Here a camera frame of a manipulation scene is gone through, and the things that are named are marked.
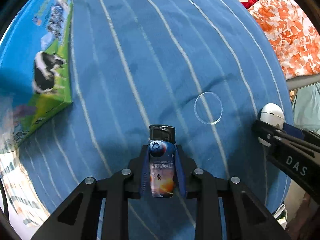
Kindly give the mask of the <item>blue milk carton box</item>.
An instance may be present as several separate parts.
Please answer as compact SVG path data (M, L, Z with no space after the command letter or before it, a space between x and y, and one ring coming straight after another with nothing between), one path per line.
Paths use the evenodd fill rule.
M28 0L1 39L1 152L71 103L72 0Z

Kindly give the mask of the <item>plaid checkered cloth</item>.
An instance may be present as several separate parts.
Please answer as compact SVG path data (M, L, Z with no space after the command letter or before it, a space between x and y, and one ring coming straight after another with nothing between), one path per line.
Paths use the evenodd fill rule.
M1 180L8 201L9 221L21 239L31 239L49 217L21 164L18 154L1 153Z

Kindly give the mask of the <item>teal cloth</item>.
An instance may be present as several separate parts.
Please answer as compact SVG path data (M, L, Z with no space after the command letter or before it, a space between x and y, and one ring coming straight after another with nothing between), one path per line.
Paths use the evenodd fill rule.
M292 103L292 110L296 127L319 134L319 83L298 89Z

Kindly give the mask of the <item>blue printed lighter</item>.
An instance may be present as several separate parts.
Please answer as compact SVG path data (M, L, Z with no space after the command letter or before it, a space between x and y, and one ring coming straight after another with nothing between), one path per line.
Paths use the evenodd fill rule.
M175 128L149 126L150 188L154 198L170 198L174 193Z

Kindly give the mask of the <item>orange floral cloth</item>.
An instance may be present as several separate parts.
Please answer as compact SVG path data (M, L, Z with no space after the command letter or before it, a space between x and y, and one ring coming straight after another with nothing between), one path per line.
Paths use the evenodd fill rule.
M294 0L259 0L248 12L274 49L285 79L319 74L319 34Z

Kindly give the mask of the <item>blue striped tablecloth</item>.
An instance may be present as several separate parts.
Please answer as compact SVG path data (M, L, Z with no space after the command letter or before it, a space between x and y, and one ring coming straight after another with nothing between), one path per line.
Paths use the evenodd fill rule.
M86 177L137 157L149 126L176 129L198 167L237 176L274 211L290 180L251 132L267 103L292 122L284 74L238 0L73 0L72 104L20 146L37 194L53 211Z

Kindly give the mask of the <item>red cloth item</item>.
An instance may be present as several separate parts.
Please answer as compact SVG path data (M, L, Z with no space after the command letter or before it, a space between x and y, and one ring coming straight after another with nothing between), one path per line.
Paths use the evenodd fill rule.
M241 2L241 4L246 8L250 8L252 5L254 5L258 0L247 0L244 2Z

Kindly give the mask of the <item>small white device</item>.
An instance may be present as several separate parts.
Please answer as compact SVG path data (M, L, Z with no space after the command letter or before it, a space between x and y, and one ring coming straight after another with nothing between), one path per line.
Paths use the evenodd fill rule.
M275 103L267 103L261 110L260 121L266 124L261 126L264 135L258 137L258 140L264 146L270 147L271 144L269 143L269 140L272 137L272 134L270 133L272 131L271 126L276 129L283 129L283 110Z

